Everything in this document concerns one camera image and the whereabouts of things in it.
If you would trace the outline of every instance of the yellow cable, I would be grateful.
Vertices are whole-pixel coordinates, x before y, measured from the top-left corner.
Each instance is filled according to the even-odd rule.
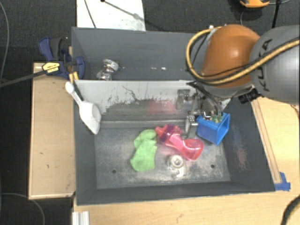
[[[221,80],[217,80],[217,81],[211,81],[211,79],[213,79],[212,77],[210,78],[207,78],[205,76],[201,76],[199,75],[193,68],[193,65],[191,63],[191,60],[190,60],[190,49],[191,49],[191,46],[192,44],[200,37],[202,36],[203,34],[205,33],[209,33],[211,32],[213,29],[206,29],[206,30],[203,30],[203,31],[200,31],[198,32],[197,34],[195,34],[191,39],[190,41],[188,42],[187,44],[187,50],[186,50],[186,59],[187,59],[187,66],[189,68],[189,70],[191,71],[191,73],[197,77],[198,79],[200,80],[203,80],[206,84],[209,84],[209,85],[220,85],[220,84],[223,84],[223,83],[228,83],[228,82],[231,82],[235,79],[238,79],[246,74],[248,74],[249,72],[255,70],[256,68],[258,68],[259,66],[261,66],[262,64],[266,63],[267,61],[271,60],[273,57],[277,56],[278,54],[290,49],[290,48],[293,48],[297,45],[299,45],[299,40],[296,40],[296,41],[293,41],[293,42],[290,42],[278,49],[276,49],[275,51],[271,52],[270,54],[268,54],[267,56],[263,57],[262,59],[260,59],[259,61],[257,61],[256,63],[254,63],[253,65],[251,65],[250,67],[244,69],[243,71],[239,72],[239,73],[236,73],[228,78],[224,78],[224,79],[221,79]]]
[[[187,66],[189,68],[189,70],[191,71],[191,73],[200,79],[205,79],[205,77],[199,75],[193,68],[193,65],[191,63],[191,58],[190,58],[190,50],[191,50],[191,46],[193,45],[193,43],[199,38],[201,37],[203,34],[206,33],[210,33],[212,30],[214,29],[219,29],[221,27],[216,27],[216,28],[212,28],[212,29],[206,29],[206,30],[202,30],[198,33],[196,33],[195,35],[192,36],[192,38],[189,40],[189,42],[187,43],[187,49],[186,49],[186,60],[187,60]]]

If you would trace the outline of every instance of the blue block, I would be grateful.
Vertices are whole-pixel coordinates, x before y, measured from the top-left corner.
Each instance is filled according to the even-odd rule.
[[[199,116],[196,121],[198,122],[198,136],[219,145],[229,130],[230,114],[223,113],[220,123],[205,120],[202,116]]]

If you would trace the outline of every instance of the yellow label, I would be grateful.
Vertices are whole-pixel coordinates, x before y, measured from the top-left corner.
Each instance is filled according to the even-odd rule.
[[[50,72],[50,69],[57,68],[56,70],[54,70],[54,71],[57,71],[59,66],[60,66],[60,64],[57,62],[48,62],[45,65],[43,65],[43,70]]]
[[[47,70],[48,73],[55,72],[55,71],[58,71],[58,67],[51,68],[51,69]]]

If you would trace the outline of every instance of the white paper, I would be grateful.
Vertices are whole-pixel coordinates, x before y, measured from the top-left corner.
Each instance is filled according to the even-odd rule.
[[[97,28],[146,31],[142,0],[86,0]],[[77,0],[77,26],[94,25],[84,0]]]

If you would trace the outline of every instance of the black floor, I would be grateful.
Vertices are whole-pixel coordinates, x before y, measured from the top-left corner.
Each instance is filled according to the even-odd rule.
[[[34,60],[42,60],[38,41],[70,38],[76,25],[76,0],[0,0],[10,23],[10,44],[4,77],[14,79],[31,72]],[[239,23],[242,9],[233,0],[143,0],[147,30],[196,32],[208,25]],[[275,6],[246,12],[243,23],[262,34],[271,28]],[[277,26],[299,24],[300,0],[279,9]],[[6,44],[6,24],[0,10],[0,64]],[[0,177],[3,193],[27,194],[30,144],[31,82],[0,90]],[[70,223],[71,200],[38,201],[47,225]],[[0,225],[40,225],[38,208],[26,199],[2,197]]]

